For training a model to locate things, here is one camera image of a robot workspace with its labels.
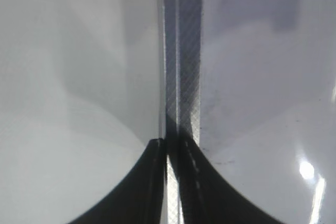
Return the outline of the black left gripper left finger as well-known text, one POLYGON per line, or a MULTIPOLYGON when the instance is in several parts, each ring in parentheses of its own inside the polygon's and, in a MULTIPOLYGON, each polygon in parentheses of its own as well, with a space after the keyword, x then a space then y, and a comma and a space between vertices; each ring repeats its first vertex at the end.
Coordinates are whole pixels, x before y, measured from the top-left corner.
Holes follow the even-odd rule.
POLYGON ((160 223, 165 166, 166 140, 150 140, 126 177, 71 223, 160 223))

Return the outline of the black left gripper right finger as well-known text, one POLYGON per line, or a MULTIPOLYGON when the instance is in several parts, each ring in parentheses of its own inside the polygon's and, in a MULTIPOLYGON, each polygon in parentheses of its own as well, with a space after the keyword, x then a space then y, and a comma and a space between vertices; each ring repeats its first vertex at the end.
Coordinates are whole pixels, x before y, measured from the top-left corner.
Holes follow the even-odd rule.
POLYGON ((232 187, 185 130, 173 126, 167 143, 184 223, 280 222, 232 187))

